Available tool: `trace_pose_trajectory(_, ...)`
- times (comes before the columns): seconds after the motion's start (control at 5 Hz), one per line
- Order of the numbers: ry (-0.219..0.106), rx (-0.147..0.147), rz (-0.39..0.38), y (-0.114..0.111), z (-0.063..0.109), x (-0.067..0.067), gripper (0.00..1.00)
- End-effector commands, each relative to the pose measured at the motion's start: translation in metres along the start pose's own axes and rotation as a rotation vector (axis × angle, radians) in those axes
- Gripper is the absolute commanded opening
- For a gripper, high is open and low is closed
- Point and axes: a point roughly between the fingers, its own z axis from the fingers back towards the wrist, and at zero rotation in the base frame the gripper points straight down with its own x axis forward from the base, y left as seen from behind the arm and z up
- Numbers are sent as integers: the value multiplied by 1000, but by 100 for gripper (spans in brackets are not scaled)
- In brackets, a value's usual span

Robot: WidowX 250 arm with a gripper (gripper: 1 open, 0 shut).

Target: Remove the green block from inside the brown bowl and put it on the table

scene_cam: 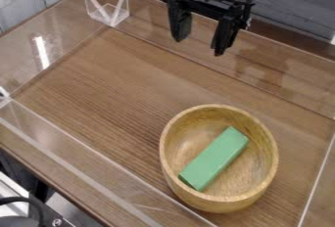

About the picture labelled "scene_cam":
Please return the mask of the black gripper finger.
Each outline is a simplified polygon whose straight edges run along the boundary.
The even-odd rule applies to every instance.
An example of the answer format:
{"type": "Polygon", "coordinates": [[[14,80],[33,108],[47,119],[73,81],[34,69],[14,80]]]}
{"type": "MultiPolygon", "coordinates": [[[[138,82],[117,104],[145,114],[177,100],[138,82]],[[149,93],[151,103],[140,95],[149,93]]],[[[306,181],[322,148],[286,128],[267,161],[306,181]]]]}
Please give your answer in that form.
{"type": "Polygon", "coordinates": [[[192,12],[179,0],[168,0],[168,16],[172,36],[177,42],[181,42],[192,32],[192,12]]]}
{"type": "Polygon", "coordinates": [[[215,56],[219,57],[234,45],[240,30],[240,22],[235,17],[224,16],[219,20],[215,35],[211,42],[211,48],[215,50],[215,56]]]}

